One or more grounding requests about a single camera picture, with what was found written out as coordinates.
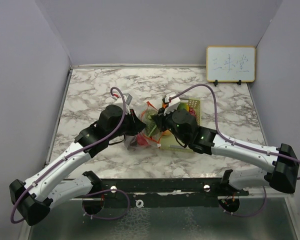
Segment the green melon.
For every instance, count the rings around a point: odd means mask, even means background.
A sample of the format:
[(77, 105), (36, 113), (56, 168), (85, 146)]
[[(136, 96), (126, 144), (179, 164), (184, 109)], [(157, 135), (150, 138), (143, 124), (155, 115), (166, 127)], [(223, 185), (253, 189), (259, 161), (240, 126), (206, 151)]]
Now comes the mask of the green melon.
[(156, 110), (148, 109), (141, 116), (141, 121), (146, 124), (146, 127), (144, 129), (144, 134), (147, 137), (151, 137), (156, 134), (155, 131), (157, 130), (157, 125), (152, 118), (152, 116), (156, 114), (157, 114)]

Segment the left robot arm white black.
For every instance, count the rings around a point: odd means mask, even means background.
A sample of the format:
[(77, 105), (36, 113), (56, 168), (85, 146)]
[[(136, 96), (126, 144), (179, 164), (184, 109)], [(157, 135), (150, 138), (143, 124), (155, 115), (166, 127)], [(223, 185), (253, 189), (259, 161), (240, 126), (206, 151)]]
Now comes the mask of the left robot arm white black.
[(9, 185), (13, 212), (29, 226), (41, 222), (51, 209), (76, 196), (96, 197), (101, 190), (94, 176), (84, 173), (66, 184), (61, 182), (72, 171), (91, 160), (109, 146), (110, 140), (120, 136), (135, 136), (146, 128), (133, 109), (122, 109), (111, 104), (99, 119), (80, 131), (69, 147), (52, 163), (24, 181), (14, 180)]

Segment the clear zip bag orange zipper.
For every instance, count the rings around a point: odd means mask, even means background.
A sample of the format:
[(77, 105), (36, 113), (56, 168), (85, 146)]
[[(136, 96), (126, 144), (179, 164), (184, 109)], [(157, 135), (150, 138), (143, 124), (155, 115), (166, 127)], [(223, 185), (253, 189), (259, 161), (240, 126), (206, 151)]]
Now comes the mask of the clear zip bag orange zipper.
[(158, 109), (147, 101), (146, 104), (139, 106), (136, 113), (138, 113), (138, 118), (145, 124), (145, 128), (135, 136), (126, 136), (123, 142), (124, 146), (127, 149), (150, 146), (160, 148), (163, 132), (158, 129), (152, 118), (152, 116), (158, 114)]

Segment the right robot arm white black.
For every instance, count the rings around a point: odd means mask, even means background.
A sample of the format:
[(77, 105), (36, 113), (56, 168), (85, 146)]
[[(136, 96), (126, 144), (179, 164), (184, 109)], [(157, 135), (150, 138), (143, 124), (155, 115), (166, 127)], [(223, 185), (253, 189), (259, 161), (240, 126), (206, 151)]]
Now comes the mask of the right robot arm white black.
[(170, 131), (177, 142), (198, 154), (223, 156), (236, 159), (254, 167), (247, 170), (224, 172), (219, 189), (230, 196), (237, 190), (249, 187), (270, 186), (285, 194), (296, 190), (300, 164), (288, 144), (270, 147), (244, 142), (225, 136), (214, 129), (198, 125), (195, 117), (185, 109), (164, 114), (161, 108), (151, 116), (157, 128)]

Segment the red apple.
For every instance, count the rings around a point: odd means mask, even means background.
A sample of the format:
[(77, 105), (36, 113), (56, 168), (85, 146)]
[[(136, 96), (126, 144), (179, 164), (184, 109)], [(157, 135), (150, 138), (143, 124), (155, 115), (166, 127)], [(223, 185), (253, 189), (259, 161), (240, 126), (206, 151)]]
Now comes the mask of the red apple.
[(138, 146), (142, 146), (142, 147), (146, 147), (149, 145), (147, 140), (142, 135), (139, 134), (136, 136), (136, 142)]

